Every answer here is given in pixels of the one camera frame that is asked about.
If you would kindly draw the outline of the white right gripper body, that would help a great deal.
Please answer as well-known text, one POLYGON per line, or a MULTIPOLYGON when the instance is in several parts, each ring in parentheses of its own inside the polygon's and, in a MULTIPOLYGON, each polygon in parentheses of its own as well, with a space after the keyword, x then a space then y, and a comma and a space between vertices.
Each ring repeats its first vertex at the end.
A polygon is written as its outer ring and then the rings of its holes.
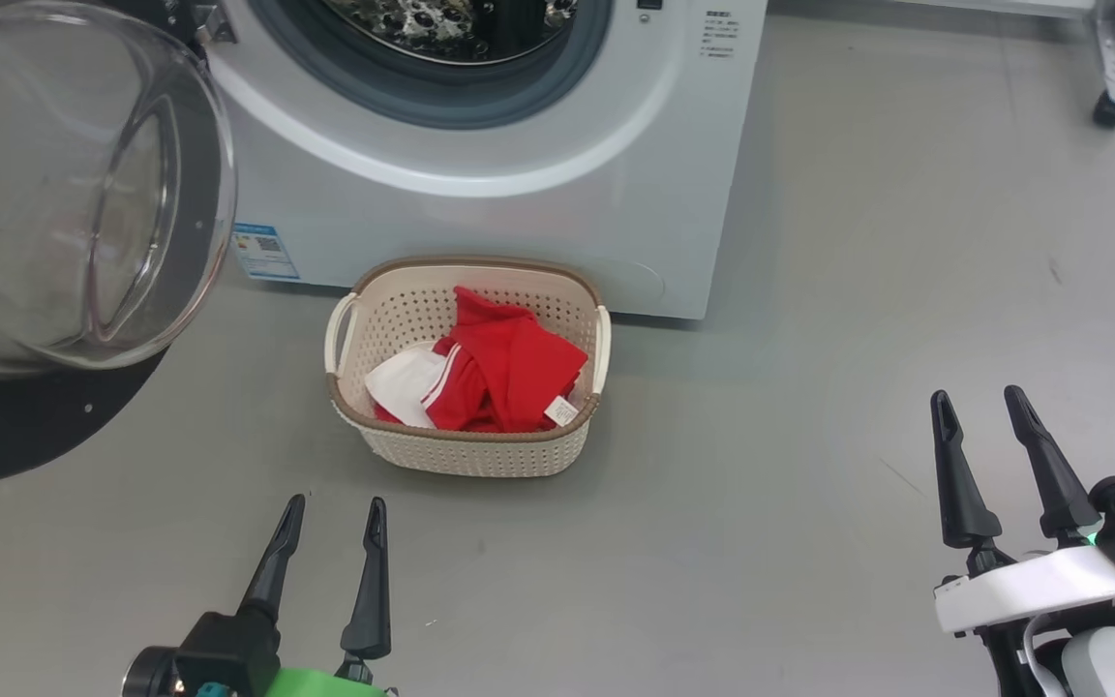
POLYGON ((935 588, 943 632, 1025 621, 1115 599, 1115 563, 1097 546, 1057 550, 935 588))

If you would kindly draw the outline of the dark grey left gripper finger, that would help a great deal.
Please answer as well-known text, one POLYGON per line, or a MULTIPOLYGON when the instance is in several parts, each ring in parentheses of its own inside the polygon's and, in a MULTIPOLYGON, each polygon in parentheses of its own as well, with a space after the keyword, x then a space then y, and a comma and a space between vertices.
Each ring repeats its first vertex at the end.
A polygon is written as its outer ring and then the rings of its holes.
POLYGON ((306 495, 295 494, 288 498, 287 506, 278 521, 274 533, 256 564, 256 570, 239 603, 240 612, 253 610, 264 614, 270 623, 277 625, 282 604, 287 567, 295 555, 298 541, 304 525, 306 495))
POLYGON ((345 658, 350 661, 380 660, 391 652, 388 509, 380 496, 369 503, 362 544, 366 558, 353 612, 340 639, 345 658))

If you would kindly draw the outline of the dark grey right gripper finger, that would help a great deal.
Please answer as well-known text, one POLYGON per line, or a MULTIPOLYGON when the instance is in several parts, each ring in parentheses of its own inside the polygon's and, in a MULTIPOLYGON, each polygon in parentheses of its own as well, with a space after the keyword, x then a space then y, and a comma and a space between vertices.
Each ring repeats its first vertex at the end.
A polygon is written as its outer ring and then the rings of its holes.
POLYGON ((1050 432, 1044 427, 1032 403, 1019 385, 1006 385, 1004 400, 1014 436, 1021 442, 1030 459, 1041 502, 1040 529, 1054 541, 1083 541, 1082 530, 1096 524, 1099 513, 1093 507, 1087 488, 1072 471, 1050 432))
POLYGON ((947 391, 930 397, 935 477, 942 539, 952 550, 970 550, 1004 533, 988 510, 963 451, 964 432, 947 391))

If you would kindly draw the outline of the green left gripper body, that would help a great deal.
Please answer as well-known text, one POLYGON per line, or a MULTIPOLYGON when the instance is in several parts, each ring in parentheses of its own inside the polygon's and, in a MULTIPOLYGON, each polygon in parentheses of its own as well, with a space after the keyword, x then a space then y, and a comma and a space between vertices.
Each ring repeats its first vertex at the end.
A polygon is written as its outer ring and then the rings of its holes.
POLYGON ((368 660, 347 656, 333 674, 282 669, 265 694, 266 697, 385 697, 400 693, 395 687, 375 685, 368 660))

